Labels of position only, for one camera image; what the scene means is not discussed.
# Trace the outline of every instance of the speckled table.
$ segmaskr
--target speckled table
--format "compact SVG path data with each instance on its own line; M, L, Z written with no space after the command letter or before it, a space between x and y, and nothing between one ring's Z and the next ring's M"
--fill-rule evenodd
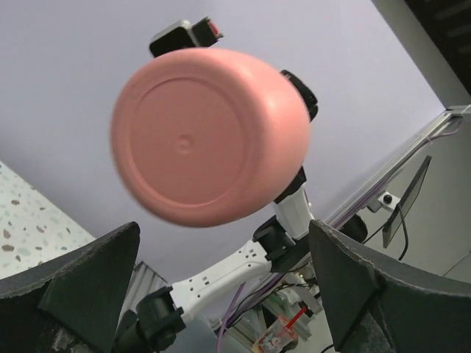
M94 239L0 161L0 279Z

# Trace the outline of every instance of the pink bowl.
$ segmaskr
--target pink bowl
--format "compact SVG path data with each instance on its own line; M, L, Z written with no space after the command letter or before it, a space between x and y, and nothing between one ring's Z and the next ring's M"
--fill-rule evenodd
M113 112L118 172L151 213L188 227L248 216L294 178L308 150L309 115L277 70L225 49L154 59Z

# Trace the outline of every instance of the terrazzo tabletop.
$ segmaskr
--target terrazzo tabletop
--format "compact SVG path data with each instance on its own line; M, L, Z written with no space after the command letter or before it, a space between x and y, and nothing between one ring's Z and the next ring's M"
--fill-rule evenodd
M95 240L0 162L0 279Z

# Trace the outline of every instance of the red stick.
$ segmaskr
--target red stick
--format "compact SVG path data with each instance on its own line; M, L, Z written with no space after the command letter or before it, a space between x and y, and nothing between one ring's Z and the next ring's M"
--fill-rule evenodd
M301 317L302 314L305 313L305 311L308 309L308 307L302 307L302 309L296 314L290 322L286 325L287 329L291 329L291 327L294 325L294 323Z

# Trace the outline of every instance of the clear plastic container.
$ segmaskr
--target clear plastic container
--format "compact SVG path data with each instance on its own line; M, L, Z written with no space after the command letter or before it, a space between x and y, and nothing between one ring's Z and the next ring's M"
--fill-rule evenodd
M280 353L284 347L297 338L296 333L292 329L288 329L286 325L288 320L283 316L271 325L265 333L256 340L252 346L253 353Z

